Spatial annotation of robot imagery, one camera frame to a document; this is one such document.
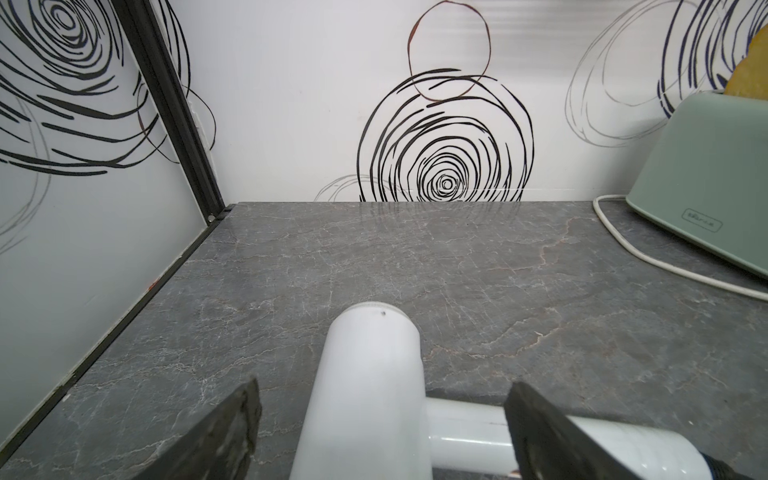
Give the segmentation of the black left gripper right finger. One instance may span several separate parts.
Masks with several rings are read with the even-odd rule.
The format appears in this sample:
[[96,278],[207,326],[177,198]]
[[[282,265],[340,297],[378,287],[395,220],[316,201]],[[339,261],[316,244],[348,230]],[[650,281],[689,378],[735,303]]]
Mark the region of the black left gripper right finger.
[[532,386],[516,381],[503,404],[523,479],[636,479]]

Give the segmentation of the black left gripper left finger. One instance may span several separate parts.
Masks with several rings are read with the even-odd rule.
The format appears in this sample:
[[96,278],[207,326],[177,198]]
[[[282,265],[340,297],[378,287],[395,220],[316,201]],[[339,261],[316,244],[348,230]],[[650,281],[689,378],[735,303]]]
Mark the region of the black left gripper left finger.
[[243,479],[257,443],[262,415],[258,381],[238,386],[138,479]]

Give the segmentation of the white hair dryer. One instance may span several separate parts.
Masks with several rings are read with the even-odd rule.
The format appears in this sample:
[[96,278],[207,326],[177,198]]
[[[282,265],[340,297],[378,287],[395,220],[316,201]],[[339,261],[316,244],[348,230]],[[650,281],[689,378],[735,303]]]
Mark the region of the white hair dryer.
[[[396,307],[359,303],[330,325],[290,475],[429,479],[445,469],[523,479],[503,404],[428,397],[416,326]],[[736,477],[680,434],[565,416],[636,479]]]

